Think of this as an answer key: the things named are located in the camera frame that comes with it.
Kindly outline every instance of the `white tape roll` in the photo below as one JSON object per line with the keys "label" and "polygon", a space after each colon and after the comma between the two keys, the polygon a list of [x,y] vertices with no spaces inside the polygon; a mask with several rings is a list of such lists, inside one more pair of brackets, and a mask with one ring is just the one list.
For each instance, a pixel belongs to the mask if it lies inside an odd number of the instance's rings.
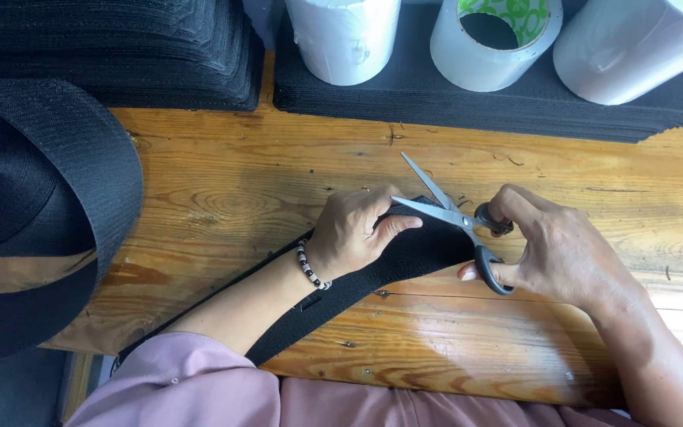
{"label": "white tape roll", "polygon": [[683,72],[683,0],[590,0],[555,43],[565,86],[603,105],[629,102]]}
{"label": "white tape roll", "polygon": [[[492,49],[460,24],[472,13],[495,15],[517,36],[518,48]],[[560,0],[444,0],[431,34],[431,58],[441,74],[463,89],[498,91],[510,86],[555,41],[563,23]]]}
{"label": "white tape roll", "polygon": [[389,62],[400,0],[286,0],[294,42],[320,80],[363,83]]}

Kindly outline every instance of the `scissor blade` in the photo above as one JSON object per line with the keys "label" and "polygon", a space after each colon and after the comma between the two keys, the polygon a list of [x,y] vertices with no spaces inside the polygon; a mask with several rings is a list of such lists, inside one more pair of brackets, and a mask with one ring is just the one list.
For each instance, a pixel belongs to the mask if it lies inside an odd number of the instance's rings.
{"label": "scissor blade", "polygon": [[450,223],[463,229],[473,229],[473,218],[466,217],[461,213],[454,212],[452,210],[442,209],[438,206],[431,206],[430,204],[418,203],[416,201],[408,200],[405,198],[398,198],[396,196],[392,196],[392,199],[398,201],[404,206],[413,208],[418,212],[423,212],[424,214],[430,217],[441,219],[446,223]]}
{"label": "scissor blade", "polygon": [[404,157],[404,160],[406,162],[408,162],[410,167],[413,168],[415,173],[418,174],[418,177],[421,178],[421,180],[423,181],[423,184],[426,184],[426,187],[428,187],[429,190],[431,190],[431,192],[434,194],[434,197],[441,203],[441,205],[445,209],[454,210],[454,211],[458,210],[455,207],[455,204],[452,203],[452,200],[450,200],[446,194],[444,194],[443,192],[441,192],[441,190],[439,190],[439,187],[437,187],[436,184],[434,184],[434,182],[431,181],[431,179],[428,176],[426,176],[425,173],[423,173],[421,168],[419,168],[418,166],[415,165],[415,163],[413,163],[413,160],[410,160],[410,157],[405,156],[404,153],[402,153],[402,152],[400,152],[400,154]]}

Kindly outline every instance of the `stack of black velcro pieces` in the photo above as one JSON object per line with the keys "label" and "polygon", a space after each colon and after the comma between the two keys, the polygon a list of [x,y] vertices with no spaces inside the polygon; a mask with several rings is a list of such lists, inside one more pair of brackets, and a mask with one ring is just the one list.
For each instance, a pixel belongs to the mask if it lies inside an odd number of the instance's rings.
{"label": "stack of black velcro pieces", "polygon": [[[564,2],[564,19],[581,5]],[[369,81],[348,87],[332,86],[309,72],[285,15],[276,41],[274,105],[301,114],[630,143],[683,126],[683,73],[634,101],[602,106],[566,88],[555,71],[552,48],[505,89],[461,89],[431,60],[439,10],[439,5],[402,5],[389,63]]]}
{"label": "stack of black velcro pieces", "polygon": [[0,77],[106,106],[252,111],[263,56],[242,0],[0,0]]}

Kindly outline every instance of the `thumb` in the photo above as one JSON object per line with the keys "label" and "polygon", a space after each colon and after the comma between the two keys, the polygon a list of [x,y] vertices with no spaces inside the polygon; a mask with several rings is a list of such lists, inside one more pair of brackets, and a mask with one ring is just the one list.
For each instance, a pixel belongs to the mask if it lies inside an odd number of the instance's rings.
{"label": "thumb", "polygon": [[405,215],[390,215],[384,218],[375,228],[373,239],[375,247],[383,251],[383,249],[396,237],[400,232],[406,229],[416,229],[423,225],[423,220],[418,217],[408,217]]}
{"label": "thumb", "polygon": [[[523,287],[518,275],[520,267],[517,264],[499,264],[496,262],[489,264],[492,276],[502,286]],[[469,262],[458,270],[460,280],[482,280],[476,269],[476,263]]]}

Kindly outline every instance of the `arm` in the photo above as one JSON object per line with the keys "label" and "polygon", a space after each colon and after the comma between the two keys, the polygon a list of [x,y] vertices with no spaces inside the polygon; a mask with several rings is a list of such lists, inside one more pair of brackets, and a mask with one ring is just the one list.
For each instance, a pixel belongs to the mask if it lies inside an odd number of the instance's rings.
{"label": "arm", "polygon": [[[586,312],[613,356],[634,421],[683,427],[683,346],[586,215],[516,185],[503,186],[489,212],[514,221],[527,240],[516,265],[492,264],[497,281]],[[477,277],[473,265],[458,275]]]}
{"label": "arm", "polygon": [[[375,221],[392,205],[399,190],[343,191],[328,198],[305,254],[324,282],[375,261],[402,230],[423,225],[420,218],[392,215]],[[290,251],[255,274],[216,294],[163,331],[209,336],[238,354],[246,354],[268,328],[315,290]]]}

